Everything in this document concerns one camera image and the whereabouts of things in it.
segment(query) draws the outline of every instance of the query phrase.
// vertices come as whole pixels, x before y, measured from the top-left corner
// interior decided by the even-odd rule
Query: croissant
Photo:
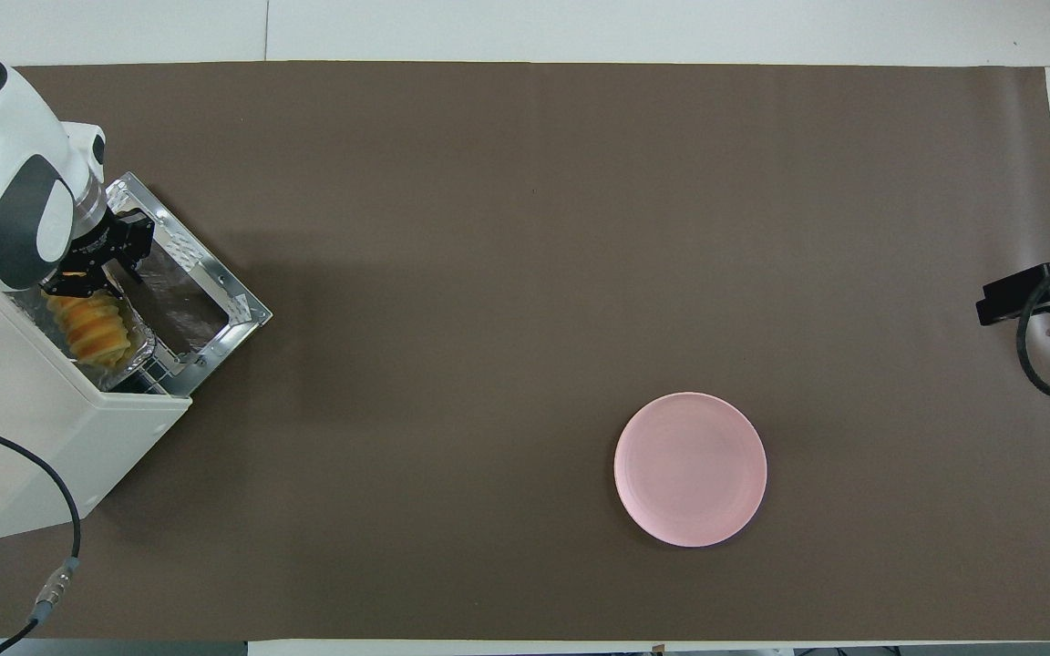
[[[132,345],[121,318],[120,299],[111,294],[96,292],[86,299],[47,296],[46,308],[54,312],[71,355],[83,364],[111,369]]]

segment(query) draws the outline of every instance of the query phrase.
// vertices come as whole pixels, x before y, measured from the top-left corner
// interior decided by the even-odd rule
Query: cable
[[[1020,321],[1015,329],[1015,354],[1020,357],[1020,366],[1024,368],[1028,381],[1032,381],[1037,390],[1050,396],[1049,383],[1040,377],[1040,374],[1032,366],[1032,358],[1028,356],[1028,322],[1032,320],[1032,313],[1036,311],[1040,299],[1043,298],[1048,288],[1050,288],[1050,273],[1032,290],[1032,294],[1028,295],[1028,300],[1024,303],[1024,312],[1020,313]]]
[[[26,627],[18,630],[17,634],[14,634],[10,638],[3,640],[3,643],[0,644],[0,653],[7,651],[7,649],[12,649],[20,639],[25,638],[25,635],[29,634],[35,627],[38,627],[38,619],[30,619],[29,622],[26,622]]]
[[[43,590],[35,598],[35,607],[32,610],[30,616],[26,619],[24,628],[21,628],[16,635],[3,640],[3,643],[0,644],[0,653],[3,653],[20,639],[23,639],[26,634],[34,631],[35,627],[43,623],[46,616],[50,615],[51,611],[55,610],[55,605],[66,594],[67,585],[70,585],[71,581],[71,574],[80,566],[82,528],[80,528],[80,510],[76,507],[76,500],[71,498],[71,490],[67,489],[67,485],[63,482],[63,478],[59,477],[59,472],[56,472],[52,466],[47,465],[42,458],[35,456],[34,452],[26,451],[21,445],[13,443],[13,441],[5,439],[3,436],[0,436],[0,445],[4,445],[4,447],[17,452],[18,456],[34,462],[47,477],[50,477],[51,481],[55,482],[55,486],[59,488],[59,493],[63,494],[63,501],[67,504],[67,511],[71,512],[71,555],[46,578]]]

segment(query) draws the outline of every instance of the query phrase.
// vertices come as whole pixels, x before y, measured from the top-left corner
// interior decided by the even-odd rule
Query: black cable
[[[80,557],[80,510],[76,507],[76,500],[71,499],[71,490],[67,489],[67,485],[59,477],[59,472],[56,472],[42,458],[35,456],[34,452],[26,451],[21,445],[17,445],[1,436],[0,445],[4,445],[4,447],[17,452],[18,456],[34,462],[35,465],[38,465],[38,468],[42,469],[43,472],[46,472],[47,477],[50,477],[55,481],[56,487],[59,487],[59,492],[63,494],[63,501],[67,503],[67,510],[71,512],[71,557]]]
[[[1028,300],[1024,303],[1024,312],[1020,313],[1020,321],[1015,329],[1015,354],[1020,357],[1020,366],[1024,368],[1024,374],[1028,377],[1028,381],[1032,381],[1037,390],[1050,396],[1049,383],[1040,377],[1034,366],[1032,366],[1032,358],[1028,356],[1028,322],[1032,320],[1032,312],[1036,310],[1036,304],[1038,304],[1043,295],[1047,293],[1048,288],[1050,288],[1050,273],[1032,290],[1032,294],[1028,296]]]
[[[63,494],[63,501],[67,503],[67,510],[71,512],[71,559],[69,559],[69,562],[75,560],[76,563],[79,563],[80,533],[82,533],[82,531],[80,531],[80,510],[76,507],[76,500],[71,498],[71,490],[67,489],[67,485],[63,482],[63,478],[59,477],[59,472],[56,472],[55,468],[47,465],[46,461],[42,458],[35,456],[34,452],[26,451],[26,449],[21,445],[13,443],[13,441],[5,439],[3,436],[0,436],[0,445],[4,445],[4,447],[17,452],[18,456],[24,457],[26,460],[34,462],[35,465],[38,465],[38,468],[42,469],[43,472],[46,472],[47,477],[51,478],[51,481],[55,482],[55,486],[59,487],[59,493]],[[50,613],[51,608],[51,604],[46,604],[46,613]],[[26,621],[24,628],[18,630],[17,634],[14,634],[10,638],[3,640],[3,643],[0,643],[0,653],[7,651],[7,649],[12,648],[20,639],[25,638],[26,634],[33,632],[35,627],[38,627],[40,618],[45,618],[45,613],[38,616],[32,616],[32,618]]]
[[[38,627],[38,619],[33,619],[32,621],[26,622],[26,627],[18,630],[17,634],[14,634],[10,638],[3,640],[3,643],[0,644],[0,653],[7,651],[7,649],[12,649],[20,639],[25,638],[26,634],[29,634],[35,627]]]

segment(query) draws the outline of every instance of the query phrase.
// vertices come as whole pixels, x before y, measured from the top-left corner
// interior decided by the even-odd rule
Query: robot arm
[[[153,225],[108,210],[103,155],[100,128],[59,123],[0,62],[0,291],[42,283],[49,294],[118,294],[103,273],[111,259],[134,275]]]

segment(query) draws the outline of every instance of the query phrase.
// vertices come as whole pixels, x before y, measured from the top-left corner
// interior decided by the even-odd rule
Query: pink plate
[[[768,485],[756,428],[735,407],[699,392],[646,404],[613,453],[626,512],[678,547],[708,547],[750,522]]]

